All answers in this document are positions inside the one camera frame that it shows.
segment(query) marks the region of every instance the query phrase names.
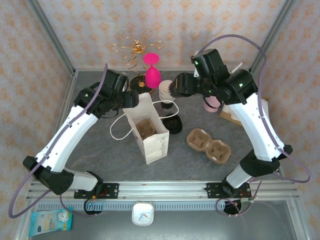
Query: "blue packet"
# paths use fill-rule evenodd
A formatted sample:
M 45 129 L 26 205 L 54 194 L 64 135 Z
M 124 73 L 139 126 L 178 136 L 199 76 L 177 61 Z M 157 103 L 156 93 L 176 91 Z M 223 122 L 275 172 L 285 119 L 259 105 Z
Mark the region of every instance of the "blue packet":
M 36 211 L 31 215 L 29 237 L 54 231 L 69 231 L 72 214 L 65 209 Z

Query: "black mounting bracket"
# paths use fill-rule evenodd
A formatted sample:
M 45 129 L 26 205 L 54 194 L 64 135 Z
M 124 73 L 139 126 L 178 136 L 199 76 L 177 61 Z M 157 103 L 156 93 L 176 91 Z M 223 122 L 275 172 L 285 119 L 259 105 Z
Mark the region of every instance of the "black mounting bracket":
M 102 184 L 102 189 L 98 199 L 117 199 L 119 193 L 119 183 L 107 183 Z M 92 191 L 78 190 L 74 192 L 75 199 L 90 199 L 93 196 Z
M 223 198 L 252 198 L 251 189 L 249 183 L 245 182 L 239 188 L 232 191 L 232 195 L 227 194 L 223 190 L 222 182 L 208 182 L 206 184 L 206 190 L 208 199 L 223 199 Z

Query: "black cup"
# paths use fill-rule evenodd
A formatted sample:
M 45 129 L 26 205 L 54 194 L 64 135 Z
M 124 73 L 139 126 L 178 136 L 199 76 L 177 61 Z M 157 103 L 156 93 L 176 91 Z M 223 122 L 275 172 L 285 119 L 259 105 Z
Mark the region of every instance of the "black cup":
M 168 103 L 165 103 L 165 102 L 161 102 L 161 107 L 163 110 L 165 111 L 170 111 L 171 108 L 173 107 L 174 103 L 173 102 L 168 102 Z

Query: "wallpaper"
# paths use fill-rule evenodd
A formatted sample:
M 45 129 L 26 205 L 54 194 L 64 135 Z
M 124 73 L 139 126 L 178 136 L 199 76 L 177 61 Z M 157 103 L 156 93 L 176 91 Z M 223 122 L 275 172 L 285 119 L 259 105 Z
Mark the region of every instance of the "wallpaper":
M 8 217 L 8 208 L 28 172 L 22 162 L 55 133 L 70 75 L 26 0 L 1 1 L 0 36 L 0 239 L 12 240 L 18 220 Z
M 313 231 L 320 239 L 320 4 L 300 0 L 268 54 L 263 96 L 270 120 L 292 155 L 312 172 L 313 181 L 298 184 Z M 285 174 L 307 179 L 305 171 L 285 159 Z
M 131 49 L 111 51 L 113 44 L 130 47 L 122 37 L 132 31 L 142 40 L 144 30 L 153 35 L 147 45 L 163 41 L 165 47 L 146 52 L 160 56 L 159 68 L 193 68 L 190 57 L 214 37 L 239 34 L 264 42 L 285 0 L 39 0 L 73 67 L 123 68 Z M 240 61 L 249 67 L 257 50 L 240 39 L 214 44 L 225 63 Z

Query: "gray floor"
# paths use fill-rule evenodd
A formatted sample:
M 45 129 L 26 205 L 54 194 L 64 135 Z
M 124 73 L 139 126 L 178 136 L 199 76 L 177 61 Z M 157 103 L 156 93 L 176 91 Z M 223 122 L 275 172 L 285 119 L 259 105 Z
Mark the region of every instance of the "gray floor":
M 161 74 L 163 80 L 174 80 L 180 73 L 165 71 Z M 99 82 L 101 76 L 100 71 L 79 72 L 72 100 L 80 90 Z M 128 76 L 131 80 L 135 73 L 128 72 Z M 154 101 L 159 100 L 157 89 L 151 97 Z M 170 135 L 168 156 L 164 158 L 146 165 L 133 134 L 121 141 L 114 140 L 110 136 L 109 128 L 116 118 L 101 118 L 74 149 L 66 167 L 78 171 L 93 171 L 104 181 L 222 180 L 252 149 L 252 145 L 241 126 L 219 117 L 218 112 L 207 112 L 202 107 L 202 101 L 200 96 L 175 100 L 180 108 L 178 115 L 183 123 L 183 129 L 177 135 Z M 161 109 L 160 103 L 155 107 L 160 116 L 168 114 Z M 230 146 L 231 156 L 225 164 L 217 165 L 207 159 L 203 152 L 197 152 L 187 145 L 186 138 L 190 131 L 201 127 L 213 139 L 220 139 Z M 128 121 L 123 117 L 114 125 L 112 132 L 120 138 L 129 130 Z
M 71 231 L 56 231 L 33 240 L 295 240 L 286 202 L 259 202 L 243 216 L 215 211 L 158 211 L 153 224 L 136 226 L 129 211 L 97 218 L 73 216 Z

